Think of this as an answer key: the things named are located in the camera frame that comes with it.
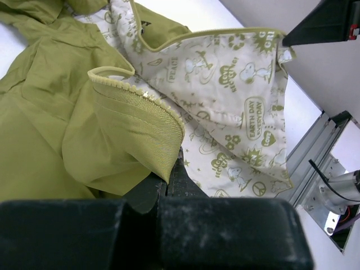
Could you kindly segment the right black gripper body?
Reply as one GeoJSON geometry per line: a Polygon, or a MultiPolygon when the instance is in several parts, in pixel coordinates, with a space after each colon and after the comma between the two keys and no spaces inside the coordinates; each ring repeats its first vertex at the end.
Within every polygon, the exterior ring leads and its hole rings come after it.
{"type": "Polygon", "coordinates": [[[349,14],[348,39],[356,40],[359,35],[359,1],[352,1],[349,14]]]}

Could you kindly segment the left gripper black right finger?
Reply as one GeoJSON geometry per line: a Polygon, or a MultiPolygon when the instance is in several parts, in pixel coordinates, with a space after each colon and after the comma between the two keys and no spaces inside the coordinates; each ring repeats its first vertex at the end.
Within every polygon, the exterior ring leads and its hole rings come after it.
{"type": "Polygon", "coordinates": [[[157,209],[161,269],[313,269],[300,218],[281,199],[213,198],[182,153],[157,209]]]}

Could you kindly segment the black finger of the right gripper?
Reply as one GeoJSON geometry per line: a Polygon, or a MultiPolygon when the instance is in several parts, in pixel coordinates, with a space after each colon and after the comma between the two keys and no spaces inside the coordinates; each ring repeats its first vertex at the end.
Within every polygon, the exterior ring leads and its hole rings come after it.
{"type": "Polygon", "coordinates": [[[319,4],[282,40],[284,47],[354,40],[354,1],[319,4]]]}

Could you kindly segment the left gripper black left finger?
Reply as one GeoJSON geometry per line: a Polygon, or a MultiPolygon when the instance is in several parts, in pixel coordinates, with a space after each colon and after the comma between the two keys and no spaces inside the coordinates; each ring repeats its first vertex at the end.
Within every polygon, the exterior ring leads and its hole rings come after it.
{"type": "Polygon", "coordinates": [[[167,184],[150,174],[120,199],[1,203],[2,269],[159,269],[155,218],[167,184]]]}

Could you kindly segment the olive green hooded jacket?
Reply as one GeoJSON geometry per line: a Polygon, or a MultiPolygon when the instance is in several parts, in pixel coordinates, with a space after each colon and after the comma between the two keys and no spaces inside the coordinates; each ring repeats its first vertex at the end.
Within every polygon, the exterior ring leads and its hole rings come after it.
{"type": "Polygon", "coordinates": [[[283,32],[134,1],[2,1],[1,22],[28,43],[1,79],[1,200],[121,197],[180,153],[211,197],[292,188],[283,32]]]}

